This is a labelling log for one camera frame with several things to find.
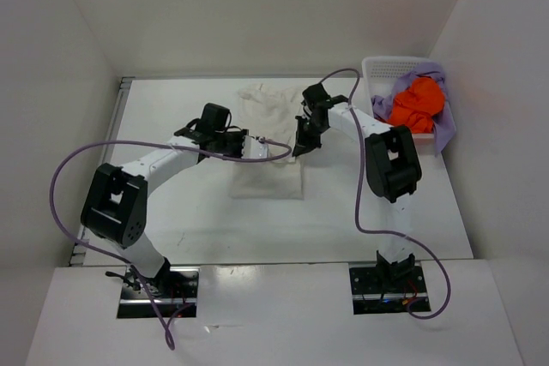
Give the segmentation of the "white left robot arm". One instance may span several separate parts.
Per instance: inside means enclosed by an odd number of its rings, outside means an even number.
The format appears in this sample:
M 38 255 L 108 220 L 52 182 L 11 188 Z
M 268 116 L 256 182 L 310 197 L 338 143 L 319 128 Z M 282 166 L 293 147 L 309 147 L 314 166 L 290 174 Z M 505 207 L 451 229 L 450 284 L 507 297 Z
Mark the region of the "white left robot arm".
M 176 131 L 166 148 L 158 148 L 124 165 L 100 165 L 81 212 L 81 223 L 112 244 L 141 274 L 140 286 L 151 297 L 182 292 L 183 277 L 145 234 L 148 197 L 179 172 L 208 156 L 243 157 L 247 129 L 229 124 L 231 112 L 208 103 L 199 118 Z

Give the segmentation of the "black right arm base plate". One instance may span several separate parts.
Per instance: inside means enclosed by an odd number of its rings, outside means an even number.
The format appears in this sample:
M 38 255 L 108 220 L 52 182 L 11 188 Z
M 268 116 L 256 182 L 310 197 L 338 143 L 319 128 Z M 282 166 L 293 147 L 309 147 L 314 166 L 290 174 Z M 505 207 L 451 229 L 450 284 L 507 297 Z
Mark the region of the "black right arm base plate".
M 372 265 L 350 266 L 349 278 L 355 315 L 406 313 L 409 304 L 412 304 L 413 312 L 431 310 L 423 270 L 419 265 L 407 277 L 391 285 L 382 285 Z

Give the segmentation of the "orange t shirt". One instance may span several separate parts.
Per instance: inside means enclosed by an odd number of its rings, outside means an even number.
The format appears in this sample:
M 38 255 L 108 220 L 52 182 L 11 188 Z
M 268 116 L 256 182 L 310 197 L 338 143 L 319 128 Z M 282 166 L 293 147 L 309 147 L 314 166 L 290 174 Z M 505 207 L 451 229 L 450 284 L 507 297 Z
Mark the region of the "orange t shirt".
M 441 87 L 432 78 L 420 77 L 393 97 L 388 114 L 377 116 L 391 126 L 406 126 L 413 134 L 430 134 L 444 104 Z

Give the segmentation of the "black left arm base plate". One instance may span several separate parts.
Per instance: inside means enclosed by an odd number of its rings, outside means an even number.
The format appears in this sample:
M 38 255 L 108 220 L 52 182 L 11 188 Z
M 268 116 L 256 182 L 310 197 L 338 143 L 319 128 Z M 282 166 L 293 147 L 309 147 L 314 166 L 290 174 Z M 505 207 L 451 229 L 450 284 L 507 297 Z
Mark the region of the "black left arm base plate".
M 177 318 L 195 318 L 199 269 L 197 267 L 172 267 L 175 286 L 171 291 L 158 291 L 150 287 L 154 302 L 165 320 L 173 314 Z M 141 282 L 127 270 L 118 301 L 118 319 L 147 319 L 156 316 Z

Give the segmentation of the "white t shirt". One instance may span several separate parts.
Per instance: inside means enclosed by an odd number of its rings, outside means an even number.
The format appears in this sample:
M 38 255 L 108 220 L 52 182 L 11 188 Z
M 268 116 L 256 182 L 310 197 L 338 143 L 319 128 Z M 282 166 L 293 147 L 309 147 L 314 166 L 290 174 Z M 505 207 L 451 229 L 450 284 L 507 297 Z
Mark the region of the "white t shirt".
M 244 156 L 259 154 L 268 162 L 234 163 L 229 195 L 233 199 L 301 200 L 303 165 L 291 155 L 297 119 L 302 114 L 302 87 L 284 89 L 259 83 L 238 91 L 237 125 L 251 138 Z

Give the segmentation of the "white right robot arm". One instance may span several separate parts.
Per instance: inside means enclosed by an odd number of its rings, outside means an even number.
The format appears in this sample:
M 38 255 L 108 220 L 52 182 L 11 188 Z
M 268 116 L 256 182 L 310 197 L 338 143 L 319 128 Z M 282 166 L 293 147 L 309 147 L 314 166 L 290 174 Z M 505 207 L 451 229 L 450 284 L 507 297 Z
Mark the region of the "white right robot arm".
M 376 281 L 383 290 L 396 291 L 415 265 L 409 238 L 409 204 L 422 170 L 411 131 L 405 126 L 390 126 L 376 120 L 356 109 L 343 95 L 329 96 L 320 83 L 307 87 L 302 96 L 303 114 L 297 117 L 293 156 L 321 147 L 321 135 L 328 129 L 340 131 L 359 144 L 354 221 L 360 232 L 383 237 L 377 250 Z M 365 184 L 386 205 L 386 226 L 382 230 L 367 229 L 360 224 Z

